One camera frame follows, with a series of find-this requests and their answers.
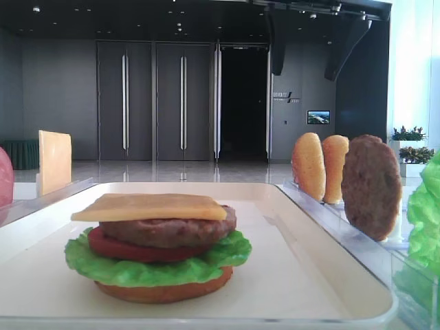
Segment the wall-mounted screen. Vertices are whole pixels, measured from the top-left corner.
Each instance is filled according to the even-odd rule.
[[[330,124],[330,111],[308,111],[307,124]]]

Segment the open doorway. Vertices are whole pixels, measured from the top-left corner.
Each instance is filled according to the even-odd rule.
[[[266,47],[221,49],[220,161],[267,161]]]

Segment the ceiling light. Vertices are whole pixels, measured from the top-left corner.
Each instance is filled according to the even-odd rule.
[[[341,10],[341,6],[342,4],[339,2],[338,4],[331,6],[331,10],[334,12],[339,12]]]

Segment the burger patty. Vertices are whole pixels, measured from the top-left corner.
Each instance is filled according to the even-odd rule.
[[[235,210],[223,206],[227,212],[223,221],[200,219],[151,219],[136,221],[100,222],[108,237],[119,241],[154,248],[178,248],[215,244],[237,226]]]

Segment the tiled floor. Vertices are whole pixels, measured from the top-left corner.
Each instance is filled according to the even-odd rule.
[[[15,171],[16,182],[35,182],[37,170]],[[73,180],[96,182],[266,182],[292,177],[290,164],[265,162],[74,162]]]

